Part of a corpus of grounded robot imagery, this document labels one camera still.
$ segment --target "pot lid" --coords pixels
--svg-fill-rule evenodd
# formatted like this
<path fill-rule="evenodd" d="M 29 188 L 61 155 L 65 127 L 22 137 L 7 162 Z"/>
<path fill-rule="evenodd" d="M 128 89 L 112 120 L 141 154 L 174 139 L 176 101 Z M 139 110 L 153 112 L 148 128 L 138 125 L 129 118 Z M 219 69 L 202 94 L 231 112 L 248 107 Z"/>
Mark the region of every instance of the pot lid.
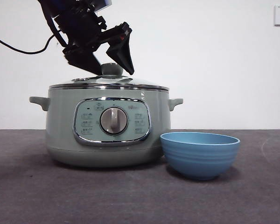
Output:
<path fill-rule="evenodd" d="M 71 81 L 52 85 L 49 88 L 79 88 L 79 87 L 127 87 L 127 88 L 141 88 L 141 89 L 156 89 L 156 90 L 166 90 L 169 88 L 164 86 L 159 86 L 154 83 L 135 79 L 122 75 L 123 69 L 115 63 L 102 64 L 101 76 L 88 77 L 88 78 L 75 78 Z"/>

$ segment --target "electric cooker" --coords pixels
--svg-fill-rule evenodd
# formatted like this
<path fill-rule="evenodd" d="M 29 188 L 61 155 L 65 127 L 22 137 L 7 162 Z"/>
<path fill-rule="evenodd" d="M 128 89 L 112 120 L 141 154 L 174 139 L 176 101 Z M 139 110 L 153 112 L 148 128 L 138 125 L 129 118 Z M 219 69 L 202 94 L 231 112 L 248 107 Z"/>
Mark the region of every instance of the electric cooker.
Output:
<path fill-rule="evenodd" d="M 122 75 L 114 63 L 101 76 L 49 87 L 47 98 L 30 97 L 47 111 L 46 146 L 57 161 L 83 167 L 121 167 L 163 155 L 160 135 L 170 130 L 167 87 Z"/>

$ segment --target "lid knob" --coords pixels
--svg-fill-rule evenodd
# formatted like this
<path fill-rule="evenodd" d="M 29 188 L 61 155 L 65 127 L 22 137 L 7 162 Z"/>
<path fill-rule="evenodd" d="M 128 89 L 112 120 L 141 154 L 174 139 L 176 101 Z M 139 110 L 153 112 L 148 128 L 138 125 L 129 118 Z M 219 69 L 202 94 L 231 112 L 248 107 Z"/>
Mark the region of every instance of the lid knob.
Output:
<path fill-rule="evenodd" d="M 103 75 L 122 76 L 123 68 L 116 63 L 102 64 Z"/>

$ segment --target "control knob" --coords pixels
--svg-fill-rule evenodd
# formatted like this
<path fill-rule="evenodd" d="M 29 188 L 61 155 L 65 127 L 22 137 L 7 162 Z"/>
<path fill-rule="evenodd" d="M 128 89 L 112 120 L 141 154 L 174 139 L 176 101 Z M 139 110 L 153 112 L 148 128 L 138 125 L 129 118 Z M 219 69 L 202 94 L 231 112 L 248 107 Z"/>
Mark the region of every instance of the control knob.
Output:
<path fill-rule="evenodd" d="M 117 107 L 108 108 L 102 113 L 100 123 L 105 132 L 109 134 L 118 134 L 122 132 L 127 125 L 126 113 Z"/>

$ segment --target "ceramic bowl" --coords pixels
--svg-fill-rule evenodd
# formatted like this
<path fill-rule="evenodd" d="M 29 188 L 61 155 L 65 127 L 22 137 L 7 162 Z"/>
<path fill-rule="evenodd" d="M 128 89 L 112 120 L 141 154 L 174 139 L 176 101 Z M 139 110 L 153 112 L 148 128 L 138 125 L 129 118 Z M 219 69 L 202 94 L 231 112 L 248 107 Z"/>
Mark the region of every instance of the ceramic bowl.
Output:
<path fill-rule="evenodd" d="M 196 180 L 210 180 L 229 169 L 240 140 L 231 136 L 172 132 L 161 135 L 165 157 L 172 168 Z"/>

